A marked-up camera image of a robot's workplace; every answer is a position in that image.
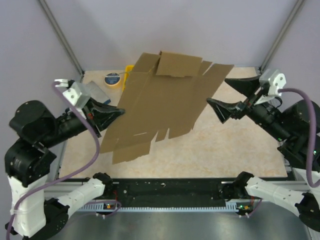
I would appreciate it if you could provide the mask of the brown cardboard box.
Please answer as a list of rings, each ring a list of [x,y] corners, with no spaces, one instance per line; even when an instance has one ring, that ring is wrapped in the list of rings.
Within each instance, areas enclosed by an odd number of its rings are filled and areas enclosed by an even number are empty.
[[[112,153],[113,164],[129,162],[149,154],[152,141],[188,134],[232,69],[198,56],[143,53],[117,105],[125,113],[107,128],[100,152]]]

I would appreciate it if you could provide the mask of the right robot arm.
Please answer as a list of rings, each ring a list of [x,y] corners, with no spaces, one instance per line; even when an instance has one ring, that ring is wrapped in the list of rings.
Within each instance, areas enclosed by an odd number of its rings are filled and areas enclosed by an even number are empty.
[[[301,92],[301,100],[280,111],[270,104],[288,92],[281,73],[273,77],[227,78],[225,82],[246,97],[244,101],[226,103],[208,98],[219,120],[239,120],[248,117],[280,143],[278,151],[290,166],[305,180],[308,190],[299,192],[265,181],[249,172],[241,172],[231,183],[225,183],[220,196],[229,201],[235,198],[259,198],[282,207],[314,231],[320,229],[320,188],[312,183],[320,177],[320,108]]]

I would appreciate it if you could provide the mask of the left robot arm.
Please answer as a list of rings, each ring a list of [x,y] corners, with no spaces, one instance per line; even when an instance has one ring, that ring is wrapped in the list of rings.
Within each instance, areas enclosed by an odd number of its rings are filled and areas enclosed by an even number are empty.
[[[51,164],[56,159],[51,148],[84,131],[90,131],[97,140],[101,131],[125,113],[124,109],[92,98],[83,110],[79,113],[68,109],[55,117],[38,100],[28,101],[16,110],[9,125],[18,140],[4,157],[12,195],[11,218],[5,226],[8,235],[47,240],[59,233],[84,205],[113,194],[110,176],[99,172],[72,192],[45,199]]]

